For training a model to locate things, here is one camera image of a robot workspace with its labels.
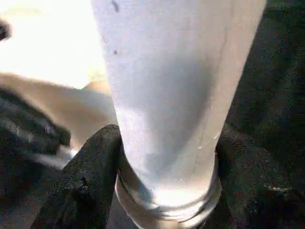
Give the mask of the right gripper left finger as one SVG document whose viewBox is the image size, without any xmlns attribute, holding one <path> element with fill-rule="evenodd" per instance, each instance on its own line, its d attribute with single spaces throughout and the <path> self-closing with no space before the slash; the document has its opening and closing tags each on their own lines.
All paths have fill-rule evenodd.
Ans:
<svg viewBox="0 0 305 229">
<path fill-rule="evenodd" d="M 64 167 L 32 229 L 104 229 L 117 177 L 122 139 L 117 125 L 91 136 Z"/>
</svg>

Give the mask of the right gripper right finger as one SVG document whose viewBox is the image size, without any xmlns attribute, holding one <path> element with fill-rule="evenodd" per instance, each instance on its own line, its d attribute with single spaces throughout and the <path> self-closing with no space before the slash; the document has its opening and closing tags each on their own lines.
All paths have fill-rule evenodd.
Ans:
<svg viewBox="0 0 305 229">
<path fill-rule="evenodd" d="M 305 196 L 271 152 L 225 124 L 216 153 L 230 229 L 303 229 Z"/>
</svg>

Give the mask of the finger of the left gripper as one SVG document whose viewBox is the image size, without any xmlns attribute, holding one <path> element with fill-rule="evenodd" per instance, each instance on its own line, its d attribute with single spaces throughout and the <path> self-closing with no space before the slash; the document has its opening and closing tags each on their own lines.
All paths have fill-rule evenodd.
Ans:
<svg viewBox="0 0 305 229">
<path fill-rule="evenodd" d="M 10 24 L 0 19 L 0 41 L 8 39 L 11 37 L 11 26 Z"/>
</svg>

